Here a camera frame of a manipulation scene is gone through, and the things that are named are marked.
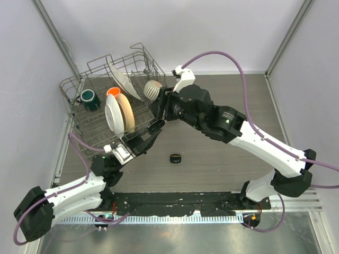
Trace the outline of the dusty black oval case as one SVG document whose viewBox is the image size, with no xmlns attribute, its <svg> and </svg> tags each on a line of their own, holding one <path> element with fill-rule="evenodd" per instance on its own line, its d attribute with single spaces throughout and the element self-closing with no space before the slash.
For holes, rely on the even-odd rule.
<svg viewBox="0 0 339 254">
<path fill-rule="evenodd" d="M 147 124 L 146 130 L 148 134 L 153 135 L 165 125 L 165 121 L 162 119 L 153 119 Z"/>
</svg>

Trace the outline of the glossy black charging case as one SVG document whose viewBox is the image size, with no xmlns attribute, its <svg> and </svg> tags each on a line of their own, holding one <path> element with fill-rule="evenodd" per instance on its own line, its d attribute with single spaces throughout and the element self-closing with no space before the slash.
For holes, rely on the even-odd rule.
<svg viewBox="0 0 339 254">
<path fill-rule="evenodd" d="M 170 155 L 170 162 L 173 164 L 178 164 L 182 161 L 182 157 L 180 154 L 172 154 Z"/>
</svg>

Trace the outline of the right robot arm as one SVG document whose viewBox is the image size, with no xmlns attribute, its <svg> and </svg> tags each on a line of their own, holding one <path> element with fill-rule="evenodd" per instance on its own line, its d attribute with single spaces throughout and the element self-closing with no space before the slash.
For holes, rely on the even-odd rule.
<svg viewBox="0 0 339 254">
<path fill-rule="evenodd" d="M 315 159 L 311 149 L 296 150 L 277 141 L 283 151 L 262 138 L 251 127 L 246 116 L 230 106 L 217 106 L 206 89 L 193 84 L 179 92 L 163 86 L 151 85 L 144 89 L 152 101 L 151 110 L 160 120 L 181 120 L 212 140 L 242 148 L 270 164 L 274 169 L 267 175 L 246 181 L 239 195 L 243 208 L 253 208 L 262 199 L 282 194 L 299 197 L 310 186 L 311 163 Z"/>
</svg>

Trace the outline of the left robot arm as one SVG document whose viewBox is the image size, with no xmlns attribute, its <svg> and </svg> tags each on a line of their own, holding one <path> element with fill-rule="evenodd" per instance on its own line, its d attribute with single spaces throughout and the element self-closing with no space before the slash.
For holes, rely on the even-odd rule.
<svg viewBox="0 0 339 254">
<path fill-rule="evenodd" d="M 68 140 L 96 151 L 90 165 L 85 165 L 85 176 L 68 184 L 43 190 L 40 186 L 30 189 L 14 210 L 17 224 L 13 241 L 22 246 L 44 236 L 61 220 L 99 208 L 107 211 L 112 207 L 114 196 L 110 188 L 118 183 L 122 167 L 139 155 L 147 153 L 153 146 L 160 130 L 146 129 L 123 135 L 117 142 L 101 148 L 91 147 L 72 132 Z"/>
</svg>

